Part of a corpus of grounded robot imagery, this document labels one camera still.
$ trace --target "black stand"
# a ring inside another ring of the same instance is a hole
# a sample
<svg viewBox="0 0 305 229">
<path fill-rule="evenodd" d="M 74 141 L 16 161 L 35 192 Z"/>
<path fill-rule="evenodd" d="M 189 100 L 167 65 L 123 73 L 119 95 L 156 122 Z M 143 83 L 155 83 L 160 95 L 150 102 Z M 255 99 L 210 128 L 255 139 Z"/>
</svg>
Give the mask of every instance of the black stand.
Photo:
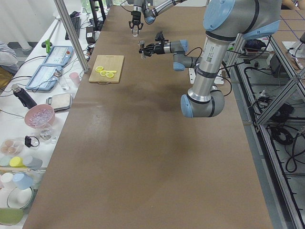
<svg viewBox="0 0 305 229">
<path fill-rule="evenodd" d="M 102 12 L 102 17 L 103 17 L 103 21 L 99 21 L 98 18 L 97 18 L 97 15 L 96 15 L 96 11 L 95 11 L 95 2 L 98 1 L 99 2 L 99 6 L 100 6 L 100 9 L 101 9 L 101 12 Z M 103 27 L 103 24 L 104 24 L 104 21 L 106 20 L 106 14 L 105 14 L 105 11 L 104 11 L 104 6 L 103 6 L 103 3 L 102 3 L 102 0 L 89 0 L 90 2 L 90 7 L 91 7 L 91 10 L 92 10 L 92 15 L 93 15 L 93 22 L 94 22 L 94 25 L 93 25 L 93 30 L 94 31 L 101 31 L 102 30 L 102 27 Z"/>
</svg>

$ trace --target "green cup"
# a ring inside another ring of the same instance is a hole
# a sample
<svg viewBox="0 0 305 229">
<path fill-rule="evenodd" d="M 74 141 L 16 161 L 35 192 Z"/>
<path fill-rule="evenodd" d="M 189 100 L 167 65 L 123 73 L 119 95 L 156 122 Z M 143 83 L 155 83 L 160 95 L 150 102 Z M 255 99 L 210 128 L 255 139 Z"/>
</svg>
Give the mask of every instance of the green cup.
<svg viewBox="0 0 305 229">
<path fill-rule="evenodd" d="M 23 217 L 23 210 L 18 208 L 0 208 L 0 224 L 16 225 Z"/>
</svg>

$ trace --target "wooden cutting board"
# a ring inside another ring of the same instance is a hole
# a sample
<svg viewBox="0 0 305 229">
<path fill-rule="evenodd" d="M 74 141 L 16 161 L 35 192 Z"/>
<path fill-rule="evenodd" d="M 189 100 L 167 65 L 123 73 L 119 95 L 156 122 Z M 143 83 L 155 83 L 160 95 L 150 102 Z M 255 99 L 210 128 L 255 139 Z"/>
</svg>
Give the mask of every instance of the wooden cutting board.
<svg viewBox="0 0 305 229">
<path fill-rule="evenodd" d="M 97 55 L 96 61 L 94 63 L 91 75 L 89 77 L 90 83 L 118 83 L 120 81 L 122 66 L 123 66 L 124 56 L 122 55 Z M 113 78 L 107 78 L 106 76 L 101 76 L 97 73 L 95 69 L 98 66 L 103 66 L 104 70 L 112 71 L 116 70 L 117 73 L 114 74 Z"/>
</svg>

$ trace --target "plate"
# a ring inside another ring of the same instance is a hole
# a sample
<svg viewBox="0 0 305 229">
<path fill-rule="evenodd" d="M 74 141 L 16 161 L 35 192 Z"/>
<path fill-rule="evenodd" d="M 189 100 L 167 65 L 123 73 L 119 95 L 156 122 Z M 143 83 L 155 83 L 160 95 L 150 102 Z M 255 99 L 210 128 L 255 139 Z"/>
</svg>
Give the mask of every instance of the plate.
<svg viewBox="0 0 305 229">
<path fill-rule="evenodd" d="M 34 192 L 31 187 L 24 190 L 15 188 L 9 194 L 7 204 L 10 208 L 24 209 L 30 204 L 33 197 Z"/>
</svg>

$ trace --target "black keyboard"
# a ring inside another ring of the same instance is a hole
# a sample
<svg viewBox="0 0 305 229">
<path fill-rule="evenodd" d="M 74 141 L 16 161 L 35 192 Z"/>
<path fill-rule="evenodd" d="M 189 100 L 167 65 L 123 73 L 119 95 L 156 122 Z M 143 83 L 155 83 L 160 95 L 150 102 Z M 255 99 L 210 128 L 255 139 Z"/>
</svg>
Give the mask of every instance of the black keyboard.
<svg viewBox="0 0 305 229">
<path fill-rule="evenodd" d="M 75 18 L 71 18 L 71 21 L 72 21 L 72 25 L 75 29 L 76 35 L 79 38 L 80 30 L 81 30 L 81 25 L 80 25 L 81 19 L 80 19 L 80 17 L 75 17 Z M 66 32 L 65 40 L 69 40 L 69 35 L 67 32 Z"/>
</svg>

